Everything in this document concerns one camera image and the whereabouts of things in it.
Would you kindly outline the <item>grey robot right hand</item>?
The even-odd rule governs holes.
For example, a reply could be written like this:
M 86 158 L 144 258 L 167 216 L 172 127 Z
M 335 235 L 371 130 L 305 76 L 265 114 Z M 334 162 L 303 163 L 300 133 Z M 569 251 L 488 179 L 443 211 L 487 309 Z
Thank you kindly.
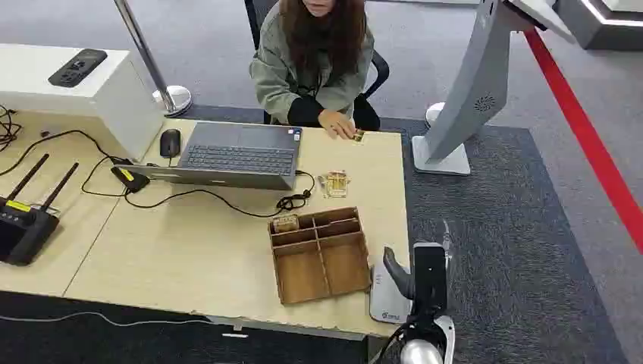
M 438 242 L 418 240 L 412 246 L 412 267 L 407 271 L 396 259 L 394 251 L 384 248 L 382 263 L 395 291 L 409 302 L 405 321 L 431 322 L 447 311 L 449 296 L 449 264 L 452 259 L 452 236 L 449 224 L 438 224 Z

